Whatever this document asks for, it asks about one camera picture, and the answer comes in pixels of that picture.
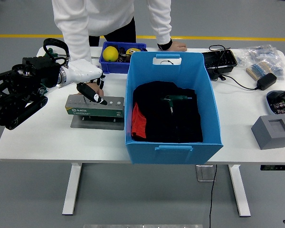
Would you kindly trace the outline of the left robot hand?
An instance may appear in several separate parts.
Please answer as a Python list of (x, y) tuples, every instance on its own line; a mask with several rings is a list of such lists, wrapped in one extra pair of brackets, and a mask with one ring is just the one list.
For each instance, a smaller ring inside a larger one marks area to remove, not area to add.
[(68, 67), (62, 66), (60, 69), (61, 84), (66, 86), (70, 83), (76, 83), (79, 93), (92, 102), (107, 105), (107, 102), (98, 95), (98, 93), (87, 85), (87, 82), (97, 80), (97, 85), (102, 89), (104, 78), (102, 69), (96, 67), (91, 62), (80, 59), (69, 62)]

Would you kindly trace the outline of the person's left hand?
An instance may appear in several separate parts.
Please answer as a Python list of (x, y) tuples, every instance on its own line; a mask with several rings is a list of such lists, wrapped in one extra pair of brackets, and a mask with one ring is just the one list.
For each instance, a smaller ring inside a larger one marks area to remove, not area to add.
[(185, 52), (187, 51), (187, 45), (178, 41), (173, 41), (169, 51), (173, 52)]

